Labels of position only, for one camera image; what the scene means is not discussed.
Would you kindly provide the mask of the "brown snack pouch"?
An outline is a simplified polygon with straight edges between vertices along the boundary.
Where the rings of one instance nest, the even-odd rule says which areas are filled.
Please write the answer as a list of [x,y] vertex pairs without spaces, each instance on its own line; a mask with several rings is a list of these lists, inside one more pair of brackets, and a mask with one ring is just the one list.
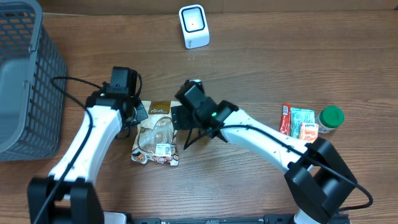
[[177,166],[179,154],[176,148],[177,130],[174,129],[172,107],[177,101],[143,101],[148,118],[137,125],[137,136],[131,152],[131,160],[146,164]]

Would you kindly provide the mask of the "red stick packet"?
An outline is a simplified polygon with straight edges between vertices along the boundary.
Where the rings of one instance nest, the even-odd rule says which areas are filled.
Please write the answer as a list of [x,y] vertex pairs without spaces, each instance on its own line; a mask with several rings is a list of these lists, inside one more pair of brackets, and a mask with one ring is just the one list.
[[279,132],[290,136],[291,133],[291,108],[292,105],[284,103],[282,107],[282,116],[280,120]]

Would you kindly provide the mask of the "teal wipes packet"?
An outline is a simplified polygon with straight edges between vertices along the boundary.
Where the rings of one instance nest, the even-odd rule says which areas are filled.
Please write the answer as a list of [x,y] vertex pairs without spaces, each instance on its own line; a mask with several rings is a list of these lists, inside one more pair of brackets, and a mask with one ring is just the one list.
[[315,112],[314,110],[300,109],[292,107],[290,109],[291,122],[290,122],[290,136],[299,138],[300,127],[302,123],[314,123]]

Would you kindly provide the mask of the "orange small packet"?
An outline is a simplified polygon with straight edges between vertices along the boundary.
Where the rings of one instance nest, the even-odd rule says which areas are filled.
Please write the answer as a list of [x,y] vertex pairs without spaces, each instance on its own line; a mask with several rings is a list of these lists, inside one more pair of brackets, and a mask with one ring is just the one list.
[[308,142],[314,142],[318,137],[318,124],[317,123],[301,123],[299,139]]

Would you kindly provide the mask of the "green lid jar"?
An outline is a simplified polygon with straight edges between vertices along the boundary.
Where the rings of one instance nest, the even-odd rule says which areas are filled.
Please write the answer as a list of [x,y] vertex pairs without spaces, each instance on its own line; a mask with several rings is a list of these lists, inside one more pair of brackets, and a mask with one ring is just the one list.
[[318,132],[327,134],[343,124],[344,112],[337,106],[327,106],[316,117]]

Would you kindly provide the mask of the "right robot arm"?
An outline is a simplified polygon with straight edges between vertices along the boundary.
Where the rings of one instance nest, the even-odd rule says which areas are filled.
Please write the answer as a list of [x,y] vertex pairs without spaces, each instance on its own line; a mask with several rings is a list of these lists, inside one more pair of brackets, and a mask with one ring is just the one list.
[[202,135],[249,149],[283,173],[299,207],[294,215],[280,216],[285,223],[349,223],[339,209],[357,181],[330,141],[295,139],[228,101],[215,103],[199,80],[187,80],[175,97],[180,102],[172,108],[175,129],[200,128]]

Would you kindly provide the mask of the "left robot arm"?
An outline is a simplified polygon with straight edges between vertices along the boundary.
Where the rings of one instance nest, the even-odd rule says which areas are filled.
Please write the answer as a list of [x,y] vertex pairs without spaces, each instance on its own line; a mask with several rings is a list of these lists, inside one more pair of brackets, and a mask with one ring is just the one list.
[[130,214],[106,212],[95,181],[110,144],[124,130],[147,119],[139,98],[141,75],[113,67],[110,82],[79,102],[85,115],[74,140],[46,178],[33,178],[27,188],[31,223],[132,223]]

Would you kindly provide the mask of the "white barcode scanner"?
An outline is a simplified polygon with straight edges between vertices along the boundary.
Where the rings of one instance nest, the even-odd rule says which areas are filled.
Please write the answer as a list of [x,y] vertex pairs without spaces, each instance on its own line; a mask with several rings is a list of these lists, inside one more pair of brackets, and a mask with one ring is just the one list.
[[184,6],[179,10],[178,16],[187,49],[204,47],[210,43],[210,31],[203,6]]

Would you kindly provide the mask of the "dark grey plastic basket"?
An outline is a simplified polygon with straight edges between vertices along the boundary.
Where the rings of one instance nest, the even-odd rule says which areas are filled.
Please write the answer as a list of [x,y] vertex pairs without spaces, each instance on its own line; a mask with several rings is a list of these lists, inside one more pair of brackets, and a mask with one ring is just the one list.
[[37,1],[1,1],[1,160],[46,159],[60,148],[67,66]]

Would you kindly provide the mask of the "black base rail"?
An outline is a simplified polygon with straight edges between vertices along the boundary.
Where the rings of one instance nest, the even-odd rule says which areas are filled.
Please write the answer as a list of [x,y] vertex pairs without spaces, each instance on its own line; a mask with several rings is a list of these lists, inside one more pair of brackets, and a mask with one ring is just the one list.
[[105,224],[288,224],[294,223],[293,214],[264,215],[263,217],[238,218],[133,218],[129,213],[104,212]]

